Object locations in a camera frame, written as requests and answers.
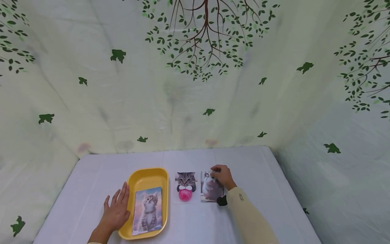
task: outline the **yellow sleeve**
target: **yellow sleeve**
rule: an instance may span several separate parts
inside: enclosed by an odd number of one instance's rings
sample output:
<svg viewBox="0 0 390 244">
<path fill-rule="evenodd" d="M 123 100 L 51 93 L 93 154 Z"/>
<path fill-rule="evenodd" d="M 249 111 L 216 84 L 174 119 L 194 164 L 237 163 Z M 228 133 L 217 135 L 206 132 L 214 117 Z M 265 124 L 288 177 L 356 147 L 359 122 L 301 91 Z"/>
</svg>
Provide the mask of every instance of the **yellow sleeve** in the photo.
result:
<svg viewBox="0 0 390 244">
<path fill-rule="evenodd" d="M 279 244 L 271 226 L 243 190 L 235 187 L 228 191 L 227 206 L 245 244 Z"/>
</svg>

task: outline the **white tablecloth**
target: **white tablecloth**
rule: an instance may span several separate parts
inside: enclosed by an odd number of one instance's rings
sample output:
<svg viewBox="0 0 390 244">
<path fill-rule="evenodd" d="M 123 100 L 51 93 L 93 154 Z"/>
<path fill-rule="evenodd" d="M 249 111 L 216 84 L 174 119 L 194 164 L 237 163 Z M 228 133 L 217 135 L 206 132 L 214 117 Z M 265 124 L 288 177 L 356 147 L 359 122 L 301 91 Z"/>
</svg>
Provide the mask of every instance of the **white tablecloth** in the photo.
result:
<svg viewBox="0 0 390 244">
<path fill-rule="evenodd" d="M 163 167 L 170 177 L 170 200 L 175 172 L 208 170 L 226 164 L 233 178 L 268 220 L 280 244 L 320 244 L 309 220 L 266 146 L 151 153 L 88 155 L 69 176 L 39 231 L 34 244 L 84 244 L 98 224 L 106 196 L 113 195 L 132 172 Z M 173 204 L 168 223 L 156 237 L 128 242 L 115 232 L 109 244 L 242 243 L 227 207 L 216 203 Z"/>
</svg>

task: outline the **plastic tray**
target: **plastic tray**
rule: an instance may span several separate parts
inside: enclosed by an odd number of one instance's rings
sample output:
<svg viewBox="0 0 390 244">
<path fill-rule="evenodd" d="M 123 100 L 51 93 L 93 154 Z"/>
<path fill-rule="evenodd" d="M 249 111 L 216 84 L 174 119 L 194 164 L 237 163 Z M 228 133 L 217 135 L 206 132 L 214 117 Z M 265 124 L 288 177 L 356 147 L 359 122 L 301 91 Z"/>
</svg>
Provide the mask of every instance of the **plastic tray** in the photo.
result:
<svg viewBox="0 0 390 244">
<path fill-rule="evenodd" d="M 140 169 L 135 171 L 129 177 L 128 184 L 130 187 L 130 196 L 127 205 L 127 210 L 129 210 L 131 214 L 124 226 L 122 226 L 122 228 L 120 228 L 118 231 L 120 237 L 125 240 L 143 239 L 156 236 L 164 229 L 168 220 L 168 181 L 168 173 L 163 168 Z M 155 187 L 161 187 L 163 227 L 160 230 L 155 230 L 152 232 L 133 236 L 132 229 L 134 218 L 135 193 L 137 191 L 142 191 Z"/>
</svg>

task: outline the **cat photo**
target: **cat photo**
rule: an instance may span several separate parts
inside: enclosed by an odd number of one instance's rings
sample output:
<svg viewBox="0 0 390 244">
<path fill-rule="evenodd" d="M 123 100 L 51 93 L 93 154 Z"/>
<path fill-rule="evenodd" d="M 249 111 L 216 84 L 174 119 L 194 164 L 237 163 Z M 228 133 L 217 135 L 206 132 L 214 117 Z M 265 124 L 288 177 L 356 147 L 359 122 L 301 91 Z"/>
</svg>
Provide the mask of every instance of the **cat photo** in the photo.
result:
<svg viewBox="0 0 390 244">
<path fill-rule="evenodd" d="M 200 201 L 203 203 L 216 203 L 218 197 L 225 195 L 223 185 L 213 179 L 210 173 L 208 171 L 200 173 Z"/>
<path fill-rule="evenodd" d="M 195 172 L 177 172 L 174 182 L 173 203 L 195 203 L 198 196 L 197 176 Z"/>
<path fill-rule="evenodd" d="M 137 191 L 133 219 L 133 235 L 162 228 L 161 187 Z"/>
</svg>

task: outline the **white bow tie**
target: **white bow tie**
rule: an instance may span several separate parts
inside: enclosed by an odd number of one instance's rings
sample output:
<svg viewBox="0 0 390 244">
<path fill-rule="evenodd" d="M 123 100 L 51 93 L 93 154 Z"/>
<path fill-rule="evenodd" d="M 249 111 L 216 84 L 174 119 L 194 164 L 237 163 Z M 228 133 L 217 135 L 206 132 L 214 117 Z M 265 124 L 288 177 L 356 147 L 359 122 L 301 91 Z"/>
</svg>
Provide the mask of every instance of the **white bow tie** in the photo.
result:
<svg viewBox="0 0 390 244">
<path fill-rule="evenodd" d="M 186 187 L 185 187 L 185 186 L 181 185 L 181 186 L 179 186 L 179 189 L 180 189 L 180 190 L 186 189 L 186 190 L 192 191 L 192 186 L 189 185 L 189 186 L 186 186 Z"/>
</svg>

